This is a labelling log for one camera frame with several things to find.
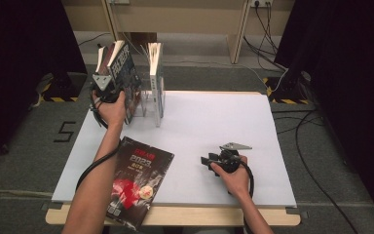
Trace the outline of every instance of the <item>red book cover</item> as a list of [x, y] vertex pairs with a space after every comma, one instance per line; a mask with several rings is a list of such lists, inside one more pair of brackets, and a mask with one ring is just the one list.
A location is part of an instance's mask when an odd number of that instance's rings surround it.
[[174, 155], [124, 136], [107, 216], [138, 230]]

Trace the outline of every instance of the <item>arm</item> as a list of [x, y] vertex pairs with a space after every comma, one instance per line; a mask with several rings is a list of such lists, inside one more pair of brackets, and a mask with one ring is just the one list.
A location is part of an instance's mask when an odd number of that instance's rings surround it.
[[[247, 163], [247, 158], [242, 156], [242, 161]], [[239, 201], [243, 211], [243, 216], [251, 231], [254, 234], [270, 234], [273, 233], [269, 224], [266, 222], [262, 214], [260, 214], [256, 205], [253, 203], [248, 194], [248, 174], [245, 168], [240, 165], [239, 168], [231, 173], [226, 173], [220, 166], [211, 163], [211, 167], [220, 175], [226, 184], [227, 189]]]
[[[115, 103], [98, 104], [98, 111], [108, 129], [94, 161], [113, 151], [120, 142], [125, 119], [125, 94]], [[117, 157], [113, 156], [94, 168], [75, 192], [62, 233], [100, 233], [104, 224], [114, 179]]]

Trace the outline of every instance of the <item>white table surface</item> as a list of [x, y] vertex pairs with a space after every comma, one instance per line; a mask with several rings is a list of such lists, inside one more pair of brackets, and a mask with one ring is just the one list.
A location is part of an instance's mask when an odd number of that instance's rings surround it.
[[[152, 109], [135, 117], [122, 137], [173, 153], [174, 159], [153, 202], [155, 205], [236, 206], [221, 178], [201, 164], [209, 152], [235, 142], [252, 147], [248, 157], [255, 179], [253, 201], [260, 207], [296, 207], [266, 96], [250, 93], [167, 92], [165, 116], [156, 128]], [[71, 202], [76, 183], [105, 133], [89, 111], [53, 196]]]

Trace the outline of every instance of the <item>wrist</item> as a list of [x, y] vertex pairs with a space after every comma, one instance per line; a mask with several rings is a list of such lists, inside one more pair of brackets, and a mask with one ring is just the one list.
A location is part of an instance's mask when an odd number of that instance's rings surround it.
[[239, 203], [243, 203], [247, 200], [251, 200], [251, 197], [248, 191], [240, 191], [236, 193], [236, 199], [239, 201]]
[[116, 132], [116, 131], [121, 131], [123, 129], [123, 123], [110, 123], [108, 124], [108, 129], [107, 131], [109, 132]]

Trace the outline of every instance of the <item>yellow and black tape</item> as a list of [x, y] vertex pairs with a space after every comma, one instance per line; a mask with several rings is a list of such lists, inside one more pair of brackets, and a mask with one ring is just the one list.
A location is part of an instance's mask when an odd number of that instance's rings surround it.
[[49, 82], [41, 93], [41, 101], [54, 101], [54, 102], [65, 102], [65, 101], [77, 101], [78, 95], [75, 89], [61, 90], [56, 85], [52, 85]]
[[267, 87], [267, 97], [270, 102], [273, 103], [283, 103], [283, 104], [308, 104], [308, 101], [304, 97], [303, 91], [296, 92], [297, 95], [293, 92], [292, 94], [286, 94], [280, 92], [279, 90], [274, 91], [272, 90], [272, 80], [269, 78], [264, 78], [263, 82]]

